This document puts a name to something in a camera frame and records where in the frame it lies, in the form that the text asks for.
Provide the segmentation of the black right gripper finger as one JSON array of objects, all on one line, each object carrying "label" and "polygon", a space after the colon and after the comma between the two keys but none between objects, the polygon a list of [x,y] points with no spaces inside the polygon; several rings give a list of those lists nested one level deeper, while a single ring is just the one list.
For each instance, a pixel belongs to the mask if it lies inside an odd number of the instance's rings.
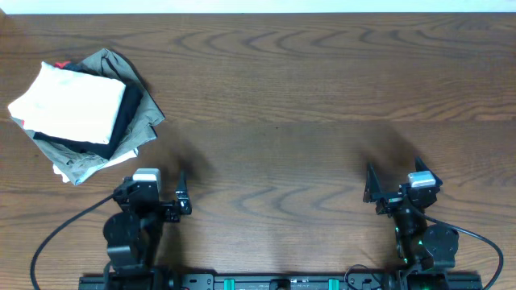
[{"label": "black right gripper finger", "polygon": [[366,183],[364,186],[364,203],[373,203],[383,197],[380,181],[371,163],[367,164]]},{"label": "black right gripper finger", "polygon": [[414,165],[416,169],[414,186],[441,186],[443,184],[420,157],[414,158]]}]

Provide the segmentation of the white printed t-shirt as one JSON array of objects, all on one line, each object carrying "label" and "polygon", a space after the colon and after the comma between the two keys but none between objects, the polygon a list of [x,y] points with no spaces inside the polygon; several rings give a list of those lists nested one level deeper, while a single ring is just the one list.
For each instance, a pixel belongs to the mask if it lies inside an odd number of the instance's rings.
[{"label": "white printed t-shirt", "polygon": [[118,80],[43,62],[28,91],[8,105],[25,130],[108,144],[126,86]]}]

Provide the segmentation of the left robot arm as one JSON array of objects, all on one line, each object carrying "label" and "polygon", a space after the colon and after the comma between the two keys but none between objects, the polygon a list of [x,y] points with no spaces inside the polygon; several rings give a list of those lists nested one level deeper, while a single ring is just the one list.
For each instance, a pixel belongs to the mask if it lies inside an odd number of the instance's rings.
[{"label": "left robot arm", "polygon": [[179,222],[192,213],[186,176],[181,172],[171,201],[160,199],[157,168],[139,168],[113,191],[121,209],[103,227],[110,263],[103,271],[104,289],[180,289],[181,280],[155,257],[166,222]]}]

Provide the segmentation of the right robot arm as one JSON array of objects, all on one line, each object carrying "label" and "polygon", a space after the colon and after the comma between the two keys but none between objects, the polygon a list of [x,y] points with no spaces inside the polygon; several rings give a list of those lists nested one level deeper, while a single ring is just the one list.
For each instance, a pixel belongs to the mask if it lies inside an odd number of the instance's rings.
[{"label": "right robot arm", "polygon": [[393,219],[397,254],[406,264],[383,276],[383,289],[444,287],[446,270],[456,265],[458,232],[437,222],[430,226],[424,217],[424,210],[437,201],[443,182],[420,158],[414,165],[407,182],[390,192],[382,189],[373,166],[367,165],[363,202],[374,203],[378,215]]}]

